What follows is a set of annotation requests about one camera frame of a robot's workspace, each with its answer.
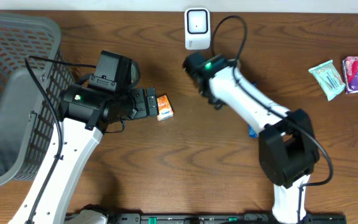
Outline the blue snack wrapper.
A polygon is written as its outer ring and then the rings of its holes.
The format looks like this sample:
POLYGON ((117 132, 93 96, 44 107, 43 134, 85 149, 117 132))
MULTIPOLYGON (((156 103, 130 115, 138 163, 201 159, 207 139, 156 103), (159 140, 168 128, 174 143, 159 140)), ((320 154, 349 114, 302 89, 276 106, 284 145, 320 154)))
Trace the blue snack wrapper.
POLYGON ((249 137, 252 139, 258 138, 258 133, 249 125, 249 137))

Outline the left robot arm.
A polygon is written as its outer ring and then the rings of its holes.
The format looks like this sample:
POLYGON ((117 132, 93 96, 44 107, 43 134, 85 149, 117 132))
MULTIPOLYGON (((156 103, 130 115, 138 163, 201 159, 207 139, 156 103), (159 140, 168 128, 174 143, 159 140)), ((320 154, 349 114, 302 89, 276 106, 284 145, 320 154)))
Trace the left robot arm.
POLYGON ((102 51, 93 74, 70 85, 52 105, 37 79, 34 83, 55 122, 46 155, 11 223, 64 223, 68 205, 90 155, 108 126, 158 115, 155 88, 139 88, 137 62, 102 51))

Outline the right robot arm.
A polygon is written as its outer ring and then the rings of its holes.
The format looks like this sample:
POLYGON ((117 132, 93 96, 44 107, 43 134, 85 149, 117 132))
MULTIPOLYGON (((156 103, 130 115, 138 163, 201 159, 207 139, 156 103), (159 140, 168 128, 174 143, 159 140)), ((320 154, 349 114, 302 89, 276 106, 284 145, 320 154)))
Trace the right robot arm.
POLYGON ((220 55, 206 59, 195 52, 186 57, 183 69, 209 103, 229 106, 257 133, 259 164, 273 183, 272 215, 279 223, 301 223, 306 217, 304 190, 319 161, 308 114, 265 96, 234 61, 220 55))

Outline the teal snack packet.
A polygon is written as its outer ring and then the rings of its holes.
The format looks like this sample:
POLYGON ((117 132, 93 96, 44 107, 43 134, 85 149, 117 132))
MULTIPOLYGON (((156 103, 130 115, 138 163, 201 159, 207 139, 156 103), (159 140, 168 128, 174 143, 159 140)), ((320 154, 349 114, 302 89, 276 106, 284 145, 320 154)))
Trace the teal snack packet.
POLYGON ((319 83, 328 101, 331 101, 345 89, 341 75, 336 70, 333 60, 324 62, 308 70, 319 83))

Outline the orange small box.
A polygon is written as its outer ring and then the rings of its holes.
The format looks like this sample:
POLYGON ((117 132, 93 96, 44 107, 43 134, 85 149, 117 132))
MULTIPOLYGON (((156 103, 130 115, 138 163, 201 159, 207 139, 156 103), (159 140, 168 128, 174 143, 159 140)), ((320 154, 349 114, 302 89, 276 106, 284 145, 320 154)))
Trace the orange small box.
POLYGON ((167 95, 158 97, 157 103, 158 103, 158 112, 159 112, 157 116, 158 121, 162 121, 173 117, 174 112, 167 95))

